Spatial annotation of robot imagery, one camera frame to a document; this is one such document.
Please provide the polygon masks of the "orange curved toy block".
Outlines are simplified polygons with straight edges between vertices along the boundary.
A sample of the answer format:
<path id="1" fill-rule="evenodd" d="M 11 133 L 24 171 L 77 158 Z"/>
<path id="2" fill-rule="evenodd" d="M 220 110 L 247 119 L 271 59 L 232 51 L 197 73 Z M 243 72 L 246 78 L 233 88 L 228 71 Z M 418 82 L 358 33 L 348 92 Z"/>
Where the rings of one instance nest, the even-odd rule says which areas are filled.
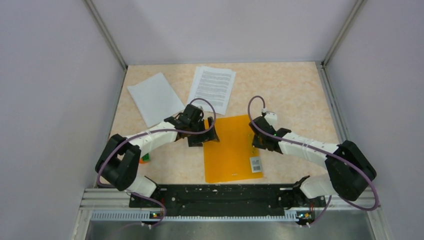
<path id="1" fill-rule="evenodd" d="M 150 162 L 150 159 L 144 159 L 144 158 L 141 158 L 140 160 L 139 160 L 139 164 L 147 164 L 147 163 L 149 163 Z"/>

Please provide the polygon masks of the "printed paper stack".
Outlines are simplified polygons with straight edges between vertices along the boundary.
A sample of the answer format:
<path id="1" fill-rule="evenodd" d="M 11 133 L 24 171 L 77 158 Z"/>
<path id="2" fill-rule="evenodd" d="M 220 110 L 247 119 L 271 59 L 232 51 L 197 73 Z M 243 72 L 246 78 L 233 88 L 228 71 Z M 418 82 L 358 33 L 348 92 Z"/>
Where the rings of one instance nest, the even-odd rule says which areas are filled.
<path id="1" fill-rule="evenodd" d="M 193 99 L 202 98 L 210 105 L 199 100 L 196 100 L 194 104 L 201 106 L 207 112 L 211 112 L 213 107 L 217 114 L 225 115 L 235 79 L 236 72 L 231 69 L 197 66 L 187 103 L 189 104 Z"/>

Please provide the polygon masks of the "orange plastic folder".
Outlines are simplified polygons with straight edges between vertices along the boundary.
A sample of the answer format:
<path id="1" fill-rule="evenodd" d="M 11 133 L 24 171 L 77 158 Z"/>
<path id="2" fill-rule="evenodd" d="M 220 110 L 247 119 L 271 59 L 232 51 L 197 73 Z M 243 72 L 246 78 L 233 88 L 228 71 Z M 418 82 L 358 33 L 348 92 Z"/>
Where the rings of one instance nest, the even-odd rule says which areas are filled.
<path id="1" fill-rule="evenodd" d="M 260 157 L 253 147 L 254 132 L 248 115 L 218 118 L 214 124 L 220 142 L 203 144 L 206 183 L 224 183 L 259 179 L 262 172 L 252 173 L 250 158 Z"/>

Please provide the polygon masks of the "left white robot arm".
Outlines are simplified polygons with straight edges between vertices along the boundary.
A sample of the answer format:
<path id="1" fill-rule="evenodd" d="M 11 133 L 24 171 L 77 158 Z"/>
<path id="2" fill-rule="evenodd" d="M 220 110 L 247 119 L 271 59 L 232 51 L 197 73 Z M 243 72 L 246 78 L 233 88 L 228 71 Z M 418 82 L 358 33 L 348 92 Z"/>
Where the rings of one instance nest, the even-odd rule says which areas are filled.
<path id="1" fill-rule="evenodd" d="M 219 142 L 215 118 L 204 119 L 200 107 L 188 104 L 183 112 L 170 116 L 156 126 L 135 135 L 115 134 L 108 140 L 95 166 L 99 177 L 111 188 L 141 195 L 149 207 L 160 202 L 158 185 L 138 174 L 140 159 L 151 151 L 180 139 L 187 139 L 189 147 L 201 147 L 206 142 Z"/>

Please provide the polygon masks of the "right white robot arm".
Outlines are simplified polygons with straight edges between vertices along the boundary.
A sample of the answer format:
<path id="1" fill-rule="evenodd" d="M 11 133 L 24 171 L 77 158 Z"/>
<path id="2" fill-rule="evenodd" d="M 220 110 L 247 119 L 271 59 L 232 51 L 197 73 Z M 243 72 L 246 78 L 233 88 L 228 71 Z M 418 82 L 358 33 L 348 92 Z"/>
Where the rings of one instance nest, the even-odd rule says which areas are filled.
<path id="1" fill-rule="evenodd" d="M 306 176 L 295 183 L 293 200 L 297 205 L 307 206 L 313 198 L 325 195 L 356 201 L 376 178 L 376 170 L 354 142 L 325 143 L 290 129 L 275 129 L 275 118 L 276 114 L 268 111 L 250 120 L 249 127 L 254 132 L 252 145 L 296 156 L 326 169 L 325 174 Z"/>

